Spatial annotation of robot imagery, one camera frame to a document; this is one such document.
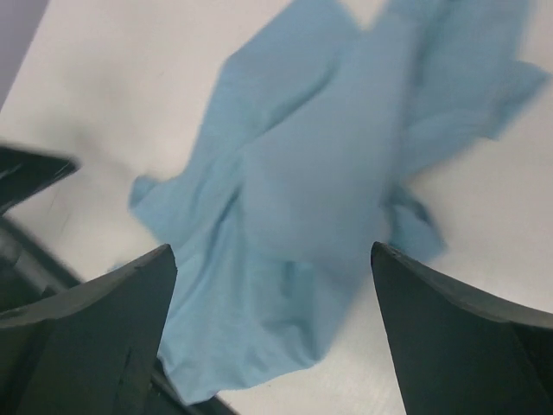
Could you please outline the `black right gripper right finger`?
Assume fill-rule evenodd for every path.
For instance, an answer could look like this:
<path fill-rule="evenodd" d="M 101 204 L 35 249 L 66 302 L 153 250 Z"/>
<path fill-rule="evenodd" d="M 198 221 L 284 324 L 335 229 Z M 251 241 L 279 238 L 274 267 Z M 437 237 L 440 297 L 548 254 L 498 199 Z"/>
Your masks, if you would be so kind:
<path fill-rule="evenodd" d="M 374 243 L 372 275 L 405 411 L 550 414 L 552 315 Z"/>

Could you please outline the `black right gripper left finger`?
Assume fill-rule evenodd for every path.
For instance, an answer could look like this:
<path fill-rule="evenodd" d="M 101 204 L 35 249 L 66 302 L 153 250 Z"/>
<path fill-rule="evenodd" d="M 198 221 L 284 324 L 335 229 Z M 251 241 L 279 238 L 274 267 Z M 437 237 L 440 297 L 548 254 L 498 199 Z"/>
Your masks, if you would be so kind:
<path fill-rule="evenodd" d="M 3 414 L 140 414 L 176 280 L 157 247 L 1 315 Z"/>

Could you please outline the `light blue printed t-shirt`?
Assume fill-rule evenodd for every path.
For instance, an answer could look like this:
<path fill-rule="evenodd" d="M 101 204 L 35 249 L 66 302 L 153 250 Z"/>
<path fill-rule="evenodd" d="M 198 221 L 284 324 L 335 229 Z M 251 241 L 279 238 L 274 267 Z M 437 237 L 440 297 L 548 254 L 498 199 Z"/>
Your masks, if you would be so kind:
<path fill-rule="evenodd" d="M 547 80 L 517 57 L 526 1 L 391 1 L 362 29 L 294 1 L 220 69 L 185 169 L 129 208 L 178 275 L 159 348 L 181 401 L 307 369 L 381 240 L 444 247 L 408 179 L 496 138 Z"/>

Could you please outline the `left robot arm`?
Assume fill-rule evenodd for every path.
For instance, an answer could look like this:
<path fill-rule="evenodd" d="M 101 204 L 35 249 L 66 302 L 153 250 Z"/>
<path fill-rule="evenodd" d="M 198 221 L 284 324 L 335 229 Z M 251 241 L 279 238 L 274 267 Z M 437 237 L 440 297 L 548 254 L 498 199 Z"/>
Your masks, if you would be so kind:
<path fill-rule="evenodd" d="M 1 214 L 79 169 L 72 158 L 1 146 Z"/>

